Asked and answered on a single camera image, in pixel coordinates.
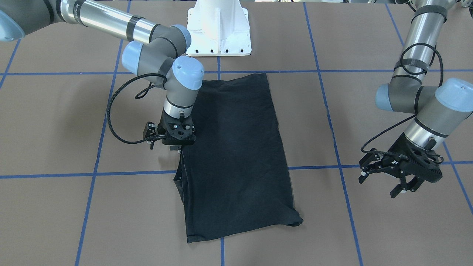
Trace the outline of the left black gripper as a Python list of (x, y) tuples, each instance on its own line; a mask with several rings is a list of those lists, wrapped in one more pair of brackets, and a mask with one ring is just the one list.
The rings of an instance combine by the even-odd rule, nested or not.
[[(390, 147), (390, 152), (400, 157), (400, 170), (407, 175), (394, 176), (400, 182), (391, 191), (390, 197), (396, 198), (402, 192), (416, 192), (424, 183), (421, 177), (433, 177), (433, 151), (416, 146), (402, 133)], [(362, 184), (370, 174), (382, 173), (392, 170), (392, 165), (381, 158), (378, 150), (369, 150), (359, 161), (361, 174), (358, 182)], [(406, 177), (412, 175), (412, 180), (407, 182)]]

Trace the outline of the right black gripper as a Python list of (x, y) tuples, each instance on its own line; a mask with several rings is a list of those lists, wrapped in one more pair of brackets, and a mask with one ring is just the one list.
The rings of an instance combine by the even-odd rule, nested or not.
[(153, 150), (155, 142), (163, 143), (192, 143), (193, 120), (191, 116), (174, 118), (163, 112), (159, 124), (148, 121), (143, 131), (149, 148)]

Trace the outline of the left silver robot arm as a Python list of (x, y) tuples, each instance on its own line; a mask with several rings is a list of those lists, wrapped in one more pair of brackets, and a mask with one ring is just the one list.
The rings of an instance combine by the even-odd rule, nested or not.
[(424, 86), (423, 80), (434, 57), (443, 69), (436, 48), (441, 29), (454, 0), (414, 0), (414, 16), (397, 61), (391, 81), (381, 85), (375, 96), (376, 106), (390, 112), (410, 113), (412, 120), (387, 151), (365, 150), (359, 161), (359, 183), (370, 174), (386, 173), (399, 183), (390, 196), (415, 192), (424, 182), (436, 183), (442, 178), (444, 159), (436, 153), (444, 140), (472, 115), (472, 84), (458, 78), (438, 86)]

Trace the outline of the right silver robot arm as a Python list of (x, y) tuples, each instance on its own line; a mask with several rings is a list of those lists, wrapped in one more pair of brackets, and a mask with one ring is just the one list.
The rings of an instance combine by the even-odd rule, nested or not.
[[(22, 39), (61, 21), (128, 41), (121, 62), (135, 77), (120, 86), (108, 102), (106, 121), (112, 135), (126, 144), (149, 143), (151, 149), (156, 141), (171, 150), (194, 144), (191, 111), (203, 83), (204, 68), (197, 59), (185, 55), (191, 45), (186, 27), (167, 27), (93, 0), (2, 0), (0, 10), (3, 42)], [(167, 94), (159, 123), (147, 122), (141, 140), (127, 141), (113, 129), (111, 109), (118, 94), (139, 79), (149, 85), (136, 99), (152, 88), (164, 89)]]

